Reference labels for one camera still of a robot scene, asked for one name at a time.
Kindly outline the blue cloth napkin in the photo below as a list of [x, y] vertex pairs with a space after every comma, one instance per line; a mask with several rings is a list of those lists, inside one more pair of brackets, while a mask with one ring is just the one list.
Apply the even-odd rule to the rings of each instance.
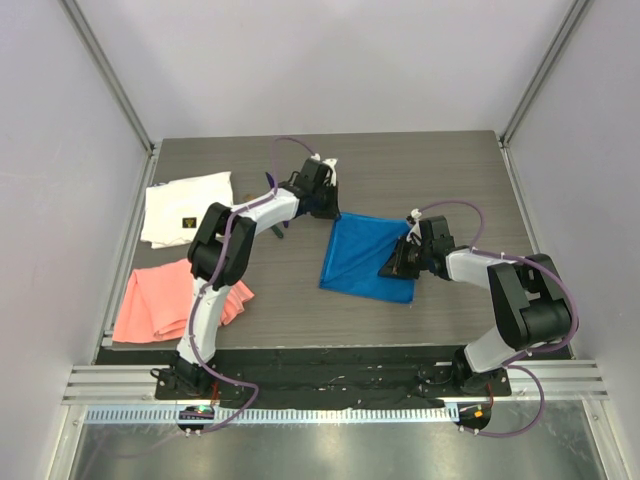
[[343, 213], [334, 221], [319, 287], [337, 293], [398, 304], [414, 299], [415, 281], [379, 275], [396, 241], [406, 235], [402, 220]]

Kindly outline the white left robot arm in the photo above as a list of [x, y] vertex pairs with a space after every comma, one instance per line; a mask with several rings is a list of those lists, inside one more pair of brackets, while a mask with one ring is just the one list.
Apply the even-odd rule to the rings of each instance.
[[169, 367], [158, 377], [160, 385], [193, 399], [211, 391], [215, 375], [209, 362], [215, 356], [221, 315], [232, 287], [245, 274], [255, 238], [304, 215], [339, 218], [337, 163], [314, 155], [300, 172], [254, 200], [234, 207], [210, 205], [187, 255], [193, 297], [185, 333]]

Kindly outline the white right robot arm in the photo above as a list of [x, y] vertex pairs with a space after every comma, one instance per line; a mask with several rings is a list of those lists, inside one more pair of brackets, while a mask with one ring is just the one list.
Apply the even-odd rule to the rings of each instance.
[[491, 296], [495, 326], [459, 348], [452, 360], [451, 380], [462, 394], [477, 393], [518, 355], [560, 343], [574, 325], [550, 257], [509, 259], [458, 246], [443, 216], [413, 220], [378, 275], [416, 280], [423, 271], [484, 288]]

